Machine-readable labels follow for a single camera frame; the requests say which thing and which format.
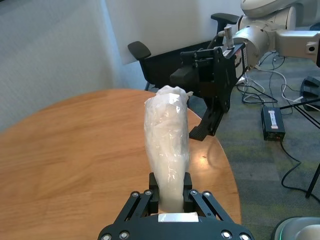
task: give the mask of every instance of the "gray carpet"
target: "gray carpet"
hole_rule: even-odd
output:
[[[261,66],[272,69],[272,57]],[[306,76],[319,77],[320,69],[305,59],[287,58],[277,71],[287,78],[287,84],[295,90],[300,89]],[[248,77],[264,86],[269,94],[270,73],[251,71]],[[288,103],[281,98],[281,84],[284,80],[274,74],[271,79],[273,96],[278,106]],[[286,90],[289,99],[299,97],[298,92]],[[295,164],[283,150],[279,142],[264,141],[259,104],[243,104],[242,95],[233,89],[230,111],[225,114],[218,127],[218,137],[230,162],[239,191],[242,224],[248,227],[256,240],[269,240],[278,222],[296,216],[320,217],[320,205],[313,198],[306,199],[303,192],[286,189],[281,186],[283,175]],[[192,97],[190,108],[200,117],[206,106],[201,98]],[[312,112],[320,120],[320,112]],[[295,110],[291,115],[283,116],[286,135],[285,149],[302,164],[292,172],[285,184],[307,189],[320,162],[320,130],[309,123]],[[320,183],[313,193],[320,198]]]

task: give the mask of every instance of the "plastic bag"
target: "plastic bag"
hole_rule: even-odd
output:
[[[165,212],[184,211],[184,177],[189,168],[187,100],[192,94],[164,86],[144,103],[145,149]]]

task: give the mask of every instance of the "wooden table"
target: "wooden table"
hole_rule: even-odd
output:
[[[41,110],[0,135],[0,239],[95,240],[129,194],[148,188],[144,102],[114,89]],[[200,118],[188,111],[191,130]],[[190,140],[193,187],[211,191],[236,223],[237,186],[216,137]]]

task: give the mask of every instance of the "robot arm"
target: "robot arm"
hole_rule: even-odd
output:
[[[309,26],[320,21],[318,0],[242,0],[241,9],[253,19],[263,18],[279,10],[296,8],[297,27]]]
[[[276,50],[281,56],[311,59],[320,67],[320,32],[295,31],[296,26],[320,20],[319,2],[242,0],[247,15],[238,20],[235,35],[230,27],[219,33],[226,37],[224,46],[181,52],[183,64],[171,75],[171,84],[193,91],[207,106],[190,138],[202,141],[206,135],[215,135],[223,114],[230,109],[233,87],[266,52]]]
[[[233,222],[211,192],[193,189],[188,172],[183,185],[184,213],[157,214],[158,204],[159,187],[150,173],[149,189],[132,192],[114,223],[103,228],[97,240],[255,240],[247,228]]]
[[[246,43],[249,69],[254,68],[266,52],[274,50],[281,56],[311,59],[320,67],[320,32],[295,31],[298,12],[296,6],[290,6],[260,18],[244,15],[239,19],[239,31],[233,40],[236,44]]]

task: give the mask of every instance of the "power supply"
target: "power supply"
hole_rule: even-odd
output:
[[[279,107],[264,106],[261,111],[263,138],[266,141],[282,141],[286,131]]]

